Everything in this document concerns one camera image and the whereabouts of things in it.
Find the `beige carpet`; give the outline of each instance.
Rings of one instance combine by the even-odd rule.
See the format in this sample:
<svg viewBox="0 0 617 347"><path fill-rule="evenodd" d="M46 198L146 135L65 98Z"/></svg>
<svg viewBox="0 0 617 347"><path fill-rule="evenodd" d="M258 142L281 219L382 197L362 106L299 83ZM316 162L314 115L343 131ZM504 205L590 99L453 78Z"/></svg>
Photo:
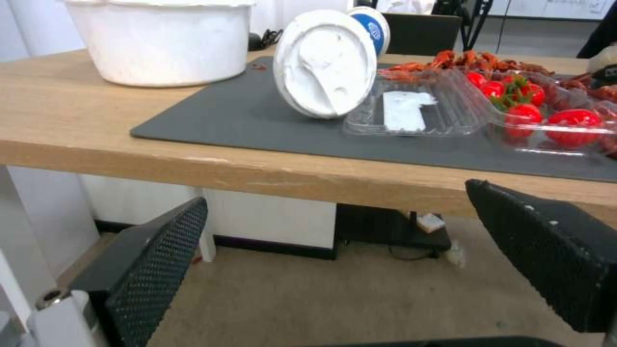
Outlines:
<svg viewBox="0 0 617 347"><path fill-rule="evenodd" d="M169 346L297 346L526 335L600 346L572 331L501 255L478 221L447 220L467 255L398 261L343 246L336 261L219 248L191 266L150 340Z"/></svg>

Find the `blue label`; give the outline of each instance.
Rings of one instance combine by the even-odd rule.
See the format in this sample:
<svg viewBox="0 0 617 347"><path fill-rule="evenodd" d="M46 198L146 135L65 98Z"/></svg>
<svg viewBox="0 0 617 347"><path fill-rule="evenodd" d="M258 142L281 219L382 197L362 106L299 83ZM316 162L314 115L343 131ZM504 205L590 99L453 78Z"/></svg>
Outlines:
<svg viewBox="0 0 617 347"><path fill-rule="evenodd" d="M373 45L375 46L375 52L377 56L381 53L381 49L384 46L384 30L379 25L379 22L375 18L366 14L354 14L352 15L362 26L368 31L373 39Z"/></svg>

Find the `plastic food container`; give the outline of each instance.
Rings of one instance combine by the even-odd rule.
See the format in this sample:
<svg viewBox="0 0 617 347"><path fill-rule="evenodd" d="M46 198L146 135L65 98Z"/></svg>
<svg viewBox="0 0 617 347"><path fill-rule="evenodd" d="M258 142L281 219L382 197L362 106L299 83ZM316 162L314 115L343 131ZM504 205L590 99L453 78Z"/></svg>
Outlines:
<svg viewBox="0 0 617 347"><path fill-rule="evenodd" d="M462 136L488 121L486 105L471 102L474 86L457 70L425 71L415 74L415 83L378 78L368 97L345 120L344 131L354 135ZM429 93L435 105L421 108L426 128L420 131L388 130L384 125L384 93L411 91Z"/></svg>
<svg viewBox="0 0 617 347"><path fill-rule="evenodd" d="M540 85L546 93L540 107L544 121L540 124L512 124L506 112L499 111L465 77L461 71L437 70L411 74L413 82L394 82L379 78L369 96L349 113L344 131L353 135L396 136L465 136L483 132L496 146L507 146L529 153L585 156L590 153L617 155L617 105L597 102L585 92L560 88L552 78L534 73L494 72L493 80L521 74ZM390 91L425 92L437 104L423 106L426 128L418 131L393 131L384 125L383 94ZM547 119L558 111L586 109L596 112L602 123L595 127L549 125ZM554 140L558 134L569 143Z"/></svg>
<svg viewBox="0 0 617 347"><path fill-rule="evenodd" d="M371 35L377 56L385 54L390 46L390 26L384 15L368 6L354 7L347 14L360 22Z"/></svg>
<svg viewBox="0 0 617 347"><path fill-rule="evenodd" d="M516 73L493 73L491 79L502 80L508 75ZM470 101L474 107L484 108L489 115L490 127L486 132L496 143L502 143L517 151L530 153L562 154L570 156L584 156L589 153L611 154L617 151L617 146L610 143L617 142L617 127L615 122L617 115L615 105L610 102L595 102L587 95L578 90L565 90L560 88L556 81L550 77L536 73L519 73L524 75L530 82L541 86L546 93L546 100L540 107L544 121L540 124L513 125L507 122L508 114L495 108L477 88L473 88L474 96ZM547 119L556 112L568 109L586 109L596 112L603 119L602 123L594 127L552 125ZM519 136L521 131L529 133L529 136ZM566 141L556 141L555 135Z"/></svg>
<svg viewBox="0 0 617 347"><path fill-rule="evenodd" d="M187 86L246 68L254 0L65 0L103 78Z"/></svg>
<svg viewBox="0 0 617 347"><path fill-rule="evenodd" d="M273 64L276 87L288 104L319 119L342 117L357 107L376 71L368 32L335 10L296 17L279 40Z"/></svg>

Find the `whiteboard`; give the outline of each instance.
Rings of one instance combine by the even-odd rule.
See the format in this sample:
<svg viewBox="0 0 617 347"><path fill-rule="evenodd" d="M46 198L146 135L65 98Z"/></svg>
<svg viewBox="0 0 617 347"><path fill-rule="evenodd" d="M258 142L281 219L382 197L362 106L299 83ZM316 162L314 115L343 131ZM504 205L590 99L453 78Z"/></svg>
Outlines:
<svg viewBox="0 0 617 347"><path fill-rule="evenodd" d="M507 16L601 20L617 0L511 0ZM490 15L504 15L508 0L494 0Z"/></svg>

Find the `white plastic container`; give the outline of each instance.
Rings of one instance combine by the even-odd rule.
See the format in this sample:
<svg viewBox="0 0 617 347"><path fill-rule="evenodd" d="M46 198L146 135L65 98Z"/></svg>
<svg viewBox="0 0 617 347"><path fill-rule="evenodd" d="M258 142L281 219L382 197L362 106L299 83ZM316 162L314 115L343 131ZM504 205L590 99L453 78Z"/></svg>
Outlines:
<svg viewBox="0 0 617 347"><path fill-rule="evenodd" d="M299 112L314 118L342 117L373 86L377 56L370 35L352 17L315 10L285 29L274 56L276 86Z"/></svg>
<svg viewBox="0 0 617 347"><path fill-rule="evenodd" d="M65 0L103 78L188 86L246 68L254 0Z"/></svg>
<svg viewBox="0 0 617 347"><path fill-rule="evenodd" d="M384 15L368 6L354 7L347 14L360 22L371 35L377 56L384 55L390 46L390 26Z"/></svg>

